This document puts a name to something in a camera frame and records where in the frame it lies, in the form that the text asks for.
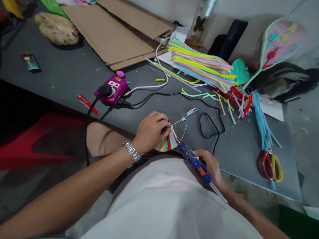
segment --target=hand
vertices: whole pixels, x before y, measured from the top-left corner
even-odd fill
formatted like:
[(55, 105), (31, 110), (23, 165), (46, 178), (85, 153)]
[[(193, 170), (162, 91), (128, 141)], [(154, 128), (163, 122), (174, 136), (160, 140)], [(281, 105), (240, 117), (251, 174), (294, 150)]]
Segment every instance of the hand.
[(139, 125), (136, 136), (132, 141), (136, 151), (142, 156), (153, 149), (169, 134), (170, 122), (162, 113), (153, 111)]
[(219, 189), (223, 187), (224, 180), (220, 174), (219, 163), (217, 159), (207, 150), (198, 149), (194, 151), (201, 158), (207, 167), (208, 172), (212, 175), (213, 184)]

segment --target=floor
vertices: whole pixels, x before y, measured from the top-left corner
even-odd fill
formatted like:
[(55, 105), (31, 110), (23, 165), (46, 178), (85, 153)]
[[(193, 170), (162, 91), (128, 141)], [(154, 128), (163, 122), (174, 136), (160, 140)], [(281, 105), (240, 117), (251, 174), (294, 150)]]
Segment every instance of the floor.
[[(291, 137), (298, 171), (304, 176), (302, 195), (305, 204), (319, 207), (319, 161), (317, 141), (319, 137), (318, 102), (319, 89), (310, 92), (302, 99), (288, 104), (287, 122), (291, 128)], [(53, 187), (63, 179), (85, 166), (84, 161), (68, 162), (53, 166), (38, 166), (30, 169), (0, 171), (0, 223), (9, 219), (27, 203)], [(302, 204), (269, 193), (255, 185), (223, 173), (225, 180), (236, 192), (247, 193), (251, 204), (277, 224), (277, 205), (288, 205), (302, 211)], [(69, 236), (79, 238), (89, 228), (105, 216), (112, 195), (105, 192), (88, 213), (67, 231)]]

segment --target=yellow scissors handle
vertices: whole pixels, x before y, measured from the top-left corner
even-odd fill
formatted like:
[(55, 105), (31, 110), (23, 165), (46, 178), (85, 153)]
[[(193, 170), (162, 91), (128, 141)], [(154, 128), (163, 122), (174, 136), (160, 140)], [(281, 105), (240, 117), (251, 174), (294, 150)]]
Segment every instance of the yellow scissors handle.
[[(276, 175), (276, 165), (275, 164), (277, 164), (277, 168), (278, 168), (278, 177)], [(282, 172), (282, 168), (281, 168), (281, 165), (279, 163), (279, 160), (278, 160), (277, 156), (274, 154), (271, 155), (271, 165), (272, 165), (272, 172), (273, 172), (273, 180), (275, 182), (281, 182), (282, 178), (283, 178), (283, 172)]]

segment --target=bottle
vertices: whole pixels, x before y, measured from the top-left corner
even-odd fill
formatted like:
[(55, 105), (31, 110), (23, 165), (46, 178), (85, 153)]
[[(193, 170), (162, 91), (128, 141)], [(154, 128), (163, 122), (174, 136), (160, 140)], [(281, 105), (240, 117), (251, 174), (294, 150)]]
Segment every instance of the bottle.
[(192, 27), (188, 33), (186, 44), (196, 49), (204, 33), (207, 21), (212, 15), (217, 0), (199, 0), (194, 15)]

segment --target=plug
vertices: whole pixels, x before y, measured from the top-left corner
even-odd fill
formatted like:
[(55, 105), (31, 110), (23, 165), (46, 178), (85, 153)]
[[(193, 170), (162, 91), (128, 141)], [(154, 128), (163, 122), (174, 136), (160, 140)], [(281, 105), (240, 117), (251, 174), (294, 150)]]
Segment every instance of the plug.
[(112, 88), (109, 85), (102, 85), (100, 86), (97, 91), (99, 95), (97, 96), (98, 99), (101, 99), (103, 96), (110, 96), (112, 94)]
[(118, 105), (127, 105), (127, 106), (130, 106), (131, 103), (125, 101), (123, 98), (119, 97), (117, 100), (116, 100), (116, 104)]

